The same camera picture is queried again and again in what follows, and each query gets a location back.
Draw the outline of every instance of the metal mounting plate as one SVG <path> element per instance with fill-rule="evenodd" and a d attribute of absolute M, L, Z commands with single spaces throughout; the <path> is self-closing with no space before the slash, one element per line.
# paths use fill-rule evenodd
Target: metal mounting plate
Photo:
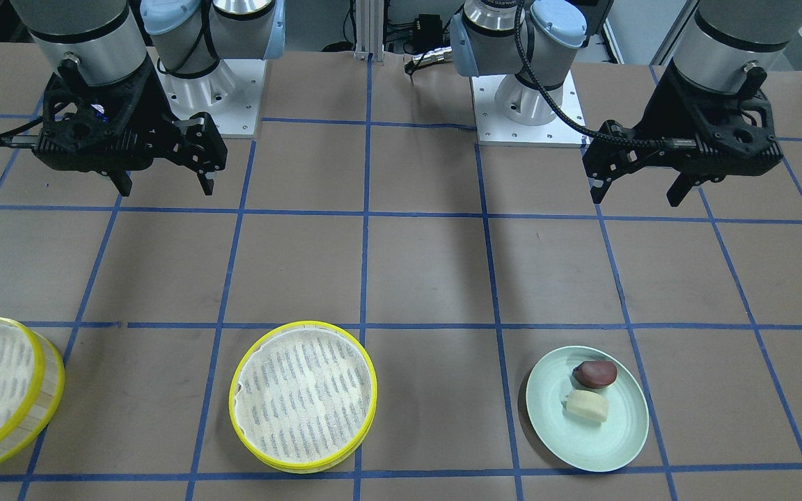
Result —
<path fill-rule="evenodd" d="M 189 110 L 177 102 L 171 102 L 172 112 L 182 120 L 186 120 L 198 111 L 209 111 L 222 137 L 255 139 L 258 123 L 261 121 L 259 109 L 262 104 L 262 92 L 265 89 L 267 61 L 227 59 L 225 62 L 237 77 L 237 89 L 227 99 L 201 110 Z M 158 73 L 158 76 L 162 82 L 165 75 Z"/>
<path fill-rule="evenodd" d="M 547 148 L 579 148 L 584 143 L 589 145 L 590 139 L 583 136 L 565 122 L 554 117 L 543 126 L 526 126 L 506 118 L 497 109 L 494 94 L 505 75 L 472 77 L 472 101 L 475 108 L 475 124 L 478 128 L 480 145 L 496 146 L 544 146 Z M 583 112 L 574 86 L 571 72 L 563 83 L 565 98 L 561 108 L 565 114 L 584 125 Z"/>

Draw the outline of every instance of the food piece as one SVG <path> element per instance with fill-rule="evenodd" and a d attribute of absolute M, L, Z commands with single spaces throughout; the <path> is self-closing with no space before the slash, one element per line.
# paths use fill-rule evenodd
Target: food piece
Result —
<path fill-rule="evenodd" d="M 592 391 L 571 391 L 565 400 L 565 408 L 590 421 L 605 422 L 608 419 L 608 400 Z"/>
<path fill-rule="evenodd" d="M 577 365 L 572 374 L 577 383 L 593 390 L 601 390 L 618 378 L 618 367 L 608 360 L 589 360 Z"/>

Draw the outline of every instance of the yellow rim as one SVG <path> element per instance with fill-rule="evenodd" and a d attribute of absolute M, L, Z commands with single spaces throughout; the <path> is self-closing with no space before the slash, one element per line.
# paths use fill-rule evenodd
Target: yellow rim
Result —
<path fill-rule="evenodd" d="M 235 399 L 235 395 L 237 394 L 237 381 L 239 380 L 239 373 L 243 370 L 243 367 L 246 365 L 246 362 L 249 360 L 249 356 L 252 356 L 256 350 L 262 345 L 262 343 L 266 342 L 268 339 L 276 336 L 283 331 L 290 330 L 300 326 L 317 326 L 317 327 L 324 327 L 325 329 L 329 329 L 331 331 L 335 331 L 343 335 L 346 339 L 350 340 L 352 344 L 360 351 L 361 355 L 363 355 L 363 360 L 367 362 L 367 370 L 370 372 L 370 387 L 372 387 L 372 393 L 370 393 L 370 406 L 367 408 L 367 415 L 365 418 L 365 422 L 361 425 L 361 430 L 357 432 L 356 435 L 352 438 L 352 440 L 348 441 L 348 444 L 338 450 L 335 454 L 332 454 L 325 459 L 320 461 L 313 461 L 311 463 L 287 463 L 281 461 L 279 459 L 274 459 L 274 457 L 268 456 L 264 452 L 255 448 L 248 440 L 246 440 L 245 435 L 243 435 L 243 430 L 237 424 L 237 416 L 235 415 L 235 404 L 233 400 Z M 373 422 L 373 416 L 376 413 L 376 370 L 373 369 L 373 362 L 370 361 L 370 356 L 367 355 L 367 351 L 361 346 L 361 343 L 354 339 L 354 336 L 347 333 L 344 329 L 340 329 L 340 327 L 334 326 L 333 324 L 328 324 L 325 321 L 318 321 L 318 320 L 305 320 L 305 321 L 294 321 L 291 324 L 286 324 L 285 326 L 277 327 L 271 332 L 265 334 L 261 337 L 261 339 L 257 340 L 252 348 L 246 352 L 246 355 L 243 356 L 239 365 L 237 365 L 237 370 L 235 370 L 235 375 L 231 380 L 231 388 L 228 393 L 228 415 L 231 416 L 231 424 L 235 429 L 239 440 L 242 441 L 243 445 L 248 448 L 249 452 L 255 454 L 255 457 L 260 459 L 263 463 L 266 463 L 268 466 L 276 468 L 278 470 L 290 470 L 290 472 L 315 472 L 316 470 L 322 470 L 325 468 L 329 468 L 333 466 L 335 463 L 340 462 L 343 459 L 346 459 L 352 451 L 354 451 L 360 444 L 363 442 L 363 437 L 366 436 L 367 431 L 370 430 L 370 425 Z"/>
<path fill-rule="evenodd" d="M 26 414 L 29 413 L 29 409 L 31 409 L 33 404 L 36 402 L 36 399 L 38 399 L 39 393 L 41 393 L 42 390 L 42 379 L 45 377 L 45 355 L 42 352 L 42 345 L 39 342 L 40 337 L 27 327 L 23 326 L 23 324 L 18 323 L 18 321 L 10 320 L 10 318 L 2 317 L 0 317 L 0 324 L 8 324 L 9 326 L 20 329 L 20 332 L 23 332 L 23 334 L 26 336 L 26 340 L 29 341 L 31 348 L 33 349 L 33 376 L 31 377 L 31 381 L 29 381 L 29 389 L 26 390 L 26 396 L 23 397 L 23 400 L 20 402 L 17 411 L 15 411 L 14 415 L 12 415 L 8 421 L 2 425 L 2 428 L 0 428 L 0 441 L 2 441 L 3 438 L 7 437 L 14 432 L 14 430 L 16 430 L 18 425 L 20 425 L 20 422 L 23 422 L 24 418 L 26 418 Z M 57 349 L 54 349 L 54 354 L 60 358 Z M 25 447 L 26 444 L 33 440 L 33 438 L 39 434 L 39 431 L 42 431 L 42 428 L 45 427 L 48 418 L 50 418 L 51 414 L 54 412 L 54 407 L 57 407 L 57 403 L 60 402 L 61 399 L 61 391 L 63 391 L 63 364 L 58 364 L 58 378 L 60 379 L 60 383 L 58 384 L 57 394 L 54 396 L 54 401 L 52 402 L 52 408 L 49 409 L 45 415 L 45 419 L 38 426 L 38 430 L 33 431 L 33 433 L 28 437 L 28 440 L 25 440 L 26 443 L 20 443 L 19 447 L 14 447 L 12 451 L 0 457 L 0 463 L 6 459 L 9 459 L 9 457 L 13 456 L 13 454 L 16 454 L 19 450 Z"/>

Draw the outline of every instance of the red potato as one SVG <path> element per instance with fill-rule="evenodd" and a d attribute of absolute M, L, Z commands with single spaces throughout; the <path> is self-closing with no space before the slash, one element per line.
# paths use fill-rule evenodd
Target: red potato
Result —
<path fill-rule="evenodd" d="M 607 360 L 589 360 L 577 365 L 572 374 L 577 383 L 593 390 L 599 390 L 614 383 L 618 378 L 618 368 L 614 362 Z"/>

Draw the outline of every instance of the light green plate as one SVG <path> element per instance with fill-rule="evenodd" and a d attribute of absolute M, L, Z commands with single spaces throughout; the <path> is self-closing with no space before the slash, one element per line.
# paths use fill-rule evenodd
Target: light green plate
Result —
<path fill-rule="evenodd" d="M 608 399 L 608 421 L 593 422 L 565 410 L 571 390 L 586 390 L 571 371 L 587 360 L 609 360 L 618 378 L 602 390 Z M 564 462 L 588 470 L 610 472 L 633 461 L 649 435 L 649 407 L 630 371 L 612 356 L 587 346 L 565 346 L 547 353 L 528 377 L 528 417 L 540 440 Z"/>

